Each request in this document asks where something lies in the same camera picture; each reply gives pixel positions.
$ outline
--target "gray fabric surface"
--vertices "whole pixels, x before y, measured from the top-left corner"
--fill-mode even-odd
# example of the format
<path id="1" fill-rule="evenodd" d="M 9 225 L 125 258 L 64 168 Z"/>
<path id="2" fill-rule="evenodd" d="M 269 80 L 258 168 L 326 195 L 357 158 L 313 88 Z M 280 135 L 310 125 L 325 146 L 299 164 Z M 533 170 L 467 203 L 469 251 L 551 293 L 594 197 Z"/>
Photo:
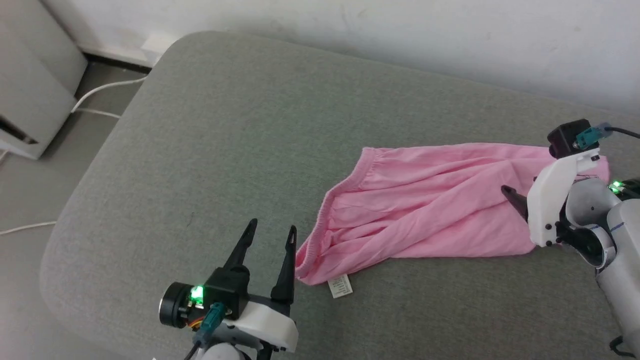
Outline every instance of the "gray fabric surface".
<path id="1" fill-rule="evenodd" d="M 639 124 L 263 38 L 190 35 L 151 72 L 70 198 L 41 291 L 89 340 L 135 359 L 181 358 L 191 333 L 160 325 L 165 288 L 204 281 L 257 217 L 245 264 L 250 292 L 267 295 L 288 227 L 309 234 L 363 146 L 546 145 L 553 127 L 582 117 Z M 602 149 L 615 176 L 640 170 L 637 140 L 616 135 Z M 298 351 L 274 359 L 614 358 L 607 342 L 619 332 L 593 271 L 560 249 L 393 259 L 350 279 L 354 294 L 336 300 L 298 283 Z"/>

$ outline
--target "pink cloth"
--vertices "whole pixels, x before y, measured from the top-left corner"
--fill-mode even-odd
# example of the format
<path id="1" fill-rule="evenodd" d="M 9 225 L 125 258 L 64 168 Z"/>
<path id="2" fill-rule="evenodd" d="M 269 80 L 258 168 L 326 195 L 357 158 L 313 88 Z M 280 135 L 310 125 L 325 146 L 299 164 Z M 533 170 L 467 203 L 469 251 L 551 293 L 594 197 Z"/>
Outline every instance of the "pink cloth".
<path id="1" fill-rule="evenodd" d="M 315 285 L 387 258 L 525 254 L 527 224 L 500 186 L 526 194 L 553 160 L 546 147 L 501 143 L 364 148 L 325 195 L 296 277 Z M 607 160 L 598 163 L 588 174 L 607 182 Z"/>

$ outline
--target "black cable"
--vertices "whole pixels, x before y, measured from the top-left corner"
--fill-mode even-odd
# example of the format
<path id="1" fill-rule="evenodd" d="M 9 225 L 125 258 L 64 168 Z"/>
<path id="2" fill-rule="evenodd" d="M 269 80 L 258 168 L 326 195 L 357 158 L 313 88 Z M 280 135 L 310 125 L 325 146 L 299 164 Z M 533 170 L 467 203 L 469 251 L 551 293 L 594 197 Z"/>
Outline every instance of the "black cable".
<path id="1" fill-rule="evenodd" d="M 196 341 L 196 343 L 193 344 L 193 347 L 191 348 L 191 350 L 189 350 L 189 353 L 187 354 L 187 356 L 184 357 L 184 360 L 191 360 L 191 358 L 193 357 L 193 354 L 196 353 L 199 347 L 200 347 L 200 342 Z"/>
<path id="2" fill-rule="evenodd" d="M 620 335 L 617 338 L 611 340 L 611 342 L 609 343 L 609 349 L 615 352 L 617 356 L 636 357 L 634 354 L 631 354 L 630 352 L 618 350 L 618 346 L 620 346 L 623 342 L 625 341 L 623 340 L 622 335 Z"/>
<path id="3" fill-rule="evenodd" d="M 640 139 L 640 134 L 634 133 L 633 131 L 621 129 L 620 127 L 607 126 L 604 128 L 604 131 L 615 131 L 617 133 L 633 136 L 634 138 Z"/>

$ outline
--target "white clothing tag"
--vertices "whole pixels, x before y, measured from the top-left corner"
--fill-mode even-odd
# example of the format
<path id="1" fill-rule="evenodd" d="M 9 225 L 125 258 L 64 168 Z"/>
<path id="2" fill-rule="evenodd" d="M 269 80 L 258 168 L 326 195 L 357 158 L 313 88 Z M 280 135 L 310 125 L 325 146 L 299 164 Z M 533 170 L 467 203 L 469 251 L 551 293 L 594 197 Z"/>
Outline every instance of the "white clothing tag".
<path id="1" fill-rule="evenodd" d="M 331 290 L 331 295 L 334 299 L 353 293 L 349 277 L 346 274 L 336 277 L 333 280 L 329 280 L 327 283 L 329 284 L 329 289 Z"/>

